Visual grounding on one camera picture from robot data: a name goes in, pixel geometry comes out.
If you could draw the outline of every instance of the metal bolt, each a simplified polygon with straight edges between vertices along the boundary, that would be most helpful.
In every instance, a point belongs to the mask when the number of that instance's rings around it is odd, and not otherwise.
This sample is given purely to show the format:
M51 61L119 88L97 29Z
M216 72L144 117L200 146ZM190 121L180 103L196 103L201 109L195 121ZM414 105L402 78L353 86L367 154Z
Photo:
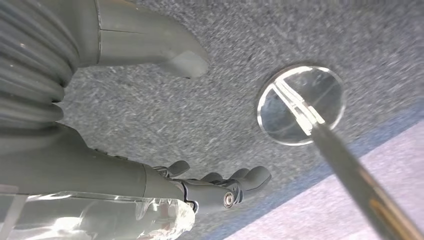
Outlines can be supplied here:
M232 192L229 191L224 195L224 207L229 209L233 206L233 203L234 203L234 195Z

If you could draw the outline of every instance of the carpeted floor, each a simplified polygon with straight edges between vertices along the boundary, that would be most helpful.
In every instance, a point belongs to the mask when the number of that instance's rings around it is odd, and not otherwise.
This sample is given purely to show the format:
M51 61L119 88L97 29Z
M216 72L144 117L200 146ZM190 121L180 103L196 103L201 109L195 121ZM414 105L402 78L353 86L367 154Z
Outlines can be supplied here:
M278 207L275 196L301 188L293 183L322 164L312 144L278 145L257 126L258 91L276 71L308 61L343 79L347 108L336 132L346 143L404 109L422 109L423 2L336 2L137 1L196 35L210 56L208 74L184 79L154 65L80 69L60 104L63 122L111 154L152 166L186 160L187 177L269 168L273 179L257 199L198 217L180 238L223 239ZM400 133L391 129L388 135ZM371 140L364 148L382 143Z

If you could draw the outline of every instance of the metal rod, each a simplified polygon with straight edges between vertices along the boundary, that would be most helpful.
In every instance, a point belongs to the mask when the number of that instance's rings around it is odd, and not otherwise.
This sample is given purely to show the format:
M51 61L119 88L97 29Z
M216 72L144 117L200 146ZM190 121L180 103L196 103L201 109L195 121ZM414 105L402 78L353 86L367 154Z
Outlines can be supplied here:
M273 89L379 235L389 240L424 240L417 226L346 149L315 109L283 80L276 81Z
M314 124L310 137L383 239L424 239L417 226L346 149L327 125Z

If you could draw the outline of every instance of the plastic wrap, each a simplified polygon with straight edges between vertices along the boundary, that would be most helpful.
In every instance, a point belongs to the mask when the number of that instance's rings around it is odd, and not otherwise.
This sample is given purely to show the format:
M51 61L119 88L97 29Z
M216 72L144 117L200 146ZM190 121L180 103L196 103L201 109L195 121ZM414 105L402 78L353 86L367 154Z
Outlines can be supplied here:
M14 192L0 185L0 240L174 240L195 222L178 199Z

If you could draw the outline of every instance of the robotic arm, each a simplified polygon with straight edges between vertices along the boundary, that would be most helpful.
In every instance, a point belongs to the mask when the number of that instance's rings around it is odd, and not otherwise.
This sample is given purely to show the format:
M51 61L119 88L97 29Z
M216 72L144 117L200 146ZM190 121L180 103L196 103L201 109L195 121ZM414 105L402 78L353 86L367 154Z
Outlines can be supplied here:
M176 179L186 162L150 167L110 156L56 122L63 112L53 103L78 67L154 63L186 78L206 73L205 50L168 17L123 0L2 0L0 53L0 185L17 194L178 199L207 214L242 202L271 179L261 166L229 179Z

